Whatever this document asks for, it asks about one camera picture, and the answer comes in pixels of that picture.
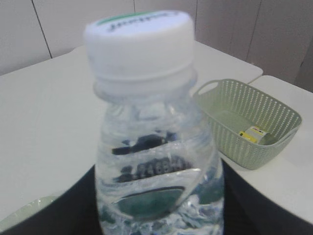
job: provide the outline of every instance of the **white bottle cap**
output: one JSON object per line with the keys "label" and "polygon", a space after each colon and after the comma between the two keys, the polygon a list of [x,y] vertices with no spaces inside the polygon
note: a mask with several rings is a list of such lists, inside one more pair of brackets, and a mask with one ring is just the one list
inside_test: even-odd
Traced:
{"label": "white bottle cap", "polygon": [[169,91],[195,77],[194,26],[187,13],[103,19],[87,25],[84,37],[96,84],[109,95]]}

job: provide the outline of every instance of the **green basket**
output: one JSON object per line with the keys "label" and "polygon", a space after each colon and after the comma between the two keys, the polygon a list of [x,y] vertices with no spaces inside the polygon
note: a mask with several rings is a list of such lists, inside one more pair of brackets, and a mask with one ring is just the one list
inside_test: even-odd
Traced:
{"label": "green basket", "polygon": [[[217,86],[200,94],[212,83]],[[302,122],[292,108],[237,80],[205,83],[193,98],[207,114],[218,149],[247,169],[257,169],[273,159],[290,142]],[[274,144],[255,144],[239,135],[253,125],[271,133],[276,140]]]}

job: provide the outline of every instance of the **printed number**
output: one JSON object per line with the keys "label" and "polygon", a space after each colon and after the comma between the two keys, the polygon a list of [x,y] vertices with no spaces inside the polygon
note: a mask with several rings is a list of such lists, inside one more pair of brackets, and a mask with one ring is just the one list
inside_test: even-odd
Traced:
{"label": "printed number", "polygon": [[181,159],[180,157],[176,157],[174,159],[173,165],[174,165],[174,171],[185,170],[183,159]]}
{"label": "printed number", "polygon": [[146,167],[144,164],[140,164],[137,167],[137,175],[139,176],[139,178],[145,178],[145,172],[146,172]]}
{"label": "printed number", "polygon": [[160,161],[156,162],[156,174],[157,175],[163,174],[162,162]]}
{"label": "printed number", "polygon": [[162,163],[163,163],[164,173],[170,173],[172,171],[172,168],[170,166],[170,162],[168,161],[168,159],[164,159]]}
{"label": "printed number", "polygon": [[147,173],[150,175],[150,177],[155,175],[155,172],[153,171],[153,165],[149,164],[147,167]]}

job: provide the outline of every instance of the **plastic water bottle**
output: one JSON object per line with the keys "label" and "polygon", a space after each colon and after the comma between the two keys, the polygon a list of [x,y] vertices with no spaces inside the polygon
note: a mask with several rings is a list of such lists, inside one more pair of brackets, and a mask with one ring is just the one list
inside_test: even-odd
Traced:
{"label": "plastic water bottle", "polygon": [[194,26],[179,11],[104,19],[85,41],[107,101],[96,162],[106,235],[221,235],[224,177],[210,129],[189,96]]}

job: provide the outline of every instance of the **bottle neck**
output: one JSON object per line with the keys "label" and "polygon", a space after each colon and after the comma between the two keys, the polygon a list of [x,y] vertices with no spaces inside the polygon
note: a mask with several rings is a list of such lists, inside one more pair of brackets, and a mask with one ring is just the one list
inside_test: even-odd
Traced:
{"label": "bottle neck", "polygon": [[97,79],[93,88],[95,94],[117,104],[149,104],[177,99],[189,95],[197,80],[192,66],[162,78],[138,82],[113,82]]}

